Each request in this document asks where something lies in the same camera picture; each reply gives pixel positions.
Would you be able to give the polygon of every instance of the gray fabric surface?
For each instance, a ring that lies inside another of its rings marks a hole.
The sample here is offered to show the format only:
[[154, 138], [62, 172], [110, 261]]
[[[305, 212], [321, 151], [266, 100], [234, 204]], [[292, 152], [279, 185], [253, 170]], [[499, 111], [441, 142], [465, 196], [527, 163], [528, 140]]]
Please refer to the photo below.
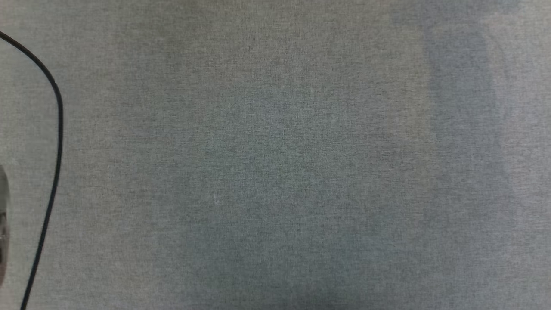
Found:
[[550, 1], [0, 6], [29, 309], [551, 308]]

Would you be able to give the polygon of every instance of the curved black wire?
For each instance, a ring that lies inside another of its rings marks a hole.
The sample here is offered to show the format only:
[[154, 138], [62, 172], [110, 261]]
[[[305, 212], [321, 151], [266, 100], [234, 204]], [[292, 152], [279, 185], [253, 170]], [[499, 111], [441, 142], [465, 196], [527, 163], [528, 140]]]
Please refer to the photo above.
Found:
[[36, 276], [36, 270], [38, 269], [38, 264], [40, 262], [40, 256], [42, 255], [42, 248], [44, 247], [44, 240], [46, 239], [46, 232], [48, 230], [48, 223], [50, 221], [50, 215], [52, 214], [53, 201], [56, 197], [57, 185], [60, 180], [60, 171], [61, 171], [61, 154], [63, 151], [63, 101], [61, 100], [61, 92], [57, 87], [56, 81], [53, 79], [52, 74], [46, 68], [46, 66], [35, 56], [31, 51], [29, 51], [21, 43], [15, 41], [7, 34], [0, 31], [0, 38], [7, 43], [13, 45], [16, 49], [23, 52], [27, 55], [34, 63], [42, 70], [46, 78], [50, 82], [53, 88], [53, 92], [56, 95], [57, 99], [57, 113], [58, 113], [58, 134], [57, 134], [57, 159], [56, 159], [56, 170], [53, 176], [52, 191], [50, 193], [50, 200], [48, 201], [48, 208], [46, 209], [46, 216], [44, 217], [44, 224], [42, 225], [42, 232], [40, 233], [40, 241], [38, 242], [38, 248], [36, 249], [35, 260], [33, 262], [33, 267], [31, 268], [31, 274], [29, 276], [29, 281], [27, 282], [27, 288], [25, 289], [25, 296], [21, 303], [21, 310], [27, 308], [27, 303], [29, 302], [29, 296], [31, 290], [33, 289], [34, 278]]

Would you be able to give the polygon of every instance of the cable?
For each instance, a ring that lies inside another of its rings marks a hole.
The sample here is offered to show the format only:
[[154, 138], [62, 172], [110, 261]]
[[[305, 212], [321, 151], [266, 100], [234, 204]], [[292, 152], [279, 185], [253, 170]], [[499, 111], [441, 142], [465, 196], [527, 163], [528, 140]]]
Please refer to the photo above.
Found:
[[38, 264], [40, 262], [40, 256], [42, 255], [42, 248], [44, 247], [44, 240], [46, 239], [46, 232], [48, 230], [48, 223], [50, 221], [50, 215], [52, 214], [53, 202], [56, 197], [57, 185], [60, 180], [60, 171], [61, 171], [61, 154], [63, 152], [63, 100], [61, 99], [60, 89], [57, 87], [56, 81], [53, 79], [52, 74], [46, 68], [46, 66], [35, 56], [31, 51], [29, 51], [21, 43], [15, 41], [7, 34], [0, 31], [0, 38], [7, 43], [13, 45], [16, 49], [20, 50], [28, 58], [30, 58], [34, 63], [42, 70], [46, 78], [50, 82], [53, 88], [53, 92], [56, 95], [57, 99], [57, 114], [58, 114], [58, 134], [57, 134], [57, 159], [56, 159], [56, 170], [53, 175], [52, 191], [50, 193], [50, 199], [48, 201], [48, 208], [46, 209], [46, 215], [44, 216], [44, 224], [42, 225], [42, 232], [40, 233], [40, 240], [38, 242], [38, 247], [36, 249], [36, 255], [33, 262], [33, 267], [31, 268], [31, 274], [29, 276], [29, 281], [27, 282], [27, 288], [25, 289], [25, 295], [23, 296], [23, 301], [21, 302], [21, 310], [27, 309], [27, 303], [29, 302], [29, 296], [31, 290], [33, 289], [34, 278], [36, 276], [36, 270], [38, 269]]

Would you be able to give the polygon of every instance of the silver object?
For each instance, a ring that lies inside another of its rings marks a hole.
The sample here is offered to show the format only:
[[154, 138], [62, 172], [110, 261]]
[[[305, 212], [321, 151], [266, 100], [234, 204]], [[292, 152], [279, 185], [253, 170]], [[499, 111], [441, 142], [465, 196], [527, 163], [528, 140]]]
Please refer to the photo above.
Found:
[[0, 286], [4, 281], [8, 259], [9, 230], [8, 230], [8, 177], [0, 166]]

